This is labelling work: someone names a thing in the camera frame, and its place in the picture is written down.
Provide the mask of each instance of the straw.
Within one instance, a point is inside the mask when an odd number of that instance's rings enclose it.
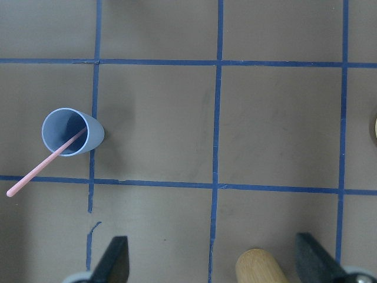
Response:
[[[21,190],[27,183],[30,182],[31,179],[33,179],[40,171],[43,170],[44,167],[49,165],[55,158],[57,158],[68,146],[73,144],[73,142],[78,139],[87,128],[83,128],[81,131],[79,131],[77,134],[75,134],[73,137],[71,137],[65,144],[63,144],[61,147],[56,149],[50,156],[48,156],[45,160],[43,160],[36,168],[31,170],[25,177],[23,177],[17,184],[15,184],[13,187],[11,187],[7,192],[6,195],[9,197],[14,196],[19,190]]]

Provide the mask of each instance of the gray floor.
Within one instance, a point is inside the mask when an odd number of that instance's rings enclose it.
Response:
[[[1,277],[61,282],[127,235],[131,283],[236,282],[252,247],[298,282],[296,232],[377,274],[377,1],[344,3],[0,0]],[[60,107],[103,144],[7,198]]]

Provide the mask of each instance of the pink straw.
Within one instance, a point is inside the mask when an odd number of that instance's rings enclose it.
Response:
[[[73,142],[78,139],[87,128],[83,128],[81,131],[79,131],[77,134],[75,134],[73,137],[71,137],[65,144],[63,144],[61,147],[56,149],[55,152],[53,152],[50,156],[48,156],[45,160],[43,160],[36,168],[31,170],[25,177],[23,177],[20,181],[18,181],[17,184],[15,184],[13,187],[11,187],[7,192],[6,195],[11,197],[14,196],[19,190],[21,190],[31,179],[33,179],[40,171],[43,170],[44,167],[49,165],[55,158],[57,158],[68,146],[73,144]]]

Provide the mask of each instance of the cup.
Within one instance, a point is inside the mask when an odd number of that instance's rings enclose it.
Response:
[[[104,128],[95,118],[72,108],[59,108],[47,115],[42,125],[42,139],[48,150],[54,152],[84,127],[87,131],[60,156],[88,152],[101,144]]]

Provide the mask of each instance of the grid square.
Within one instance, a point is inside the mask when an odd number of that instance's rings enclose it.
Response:
[[[377,62],[376,13],[375,0],[349,1],[349,61]]]
[[[103,58],[216,59],[217,0],[104,1]]]
[[[2,1],[0,58],[92,58],[95,13],[90,0]]]
[[[95,177],[209,182],[214,67],[103,65]]]
[[[338,187],[340,69],[224,67],[219,179]]]
[[[342,2],[224,0],[224,58],[341,61]]]
[[[0,182],[2,188],[12,184]],[[5,254],[13,258],[4,257],[7,260],[2,262],[2,268],[23,276],[23,281],[9,282],[62,282],[65,277],[85,270],[87,195],[87,185],[30,183],[12,198],[0,198],[0,235],[6,243],[3,246],[12,247]],[[10,215],[4,205],[17,215]]]
[[[51,154],[41,128],[61,107],[91,113],[92,66],[56,64],[0,65],[0,175],[25,175]],[[88,178],[89,153],[59,157],[39,176]]]
[[[96,185],[92,266],[127,235],[130,283],[206,282],[210,214],[211,190]]]
[[[377,189],[377,70],[348,70],[346,189]]]
[[[377,274],[376,197],[345,196],[342,265]]]
[[[310,232],[333,256],[337,196],[220,190],[213,252],[213,283],[236,283],[238,257],[251,248],[269,251],[289,282],[295,272],[295,236]]]

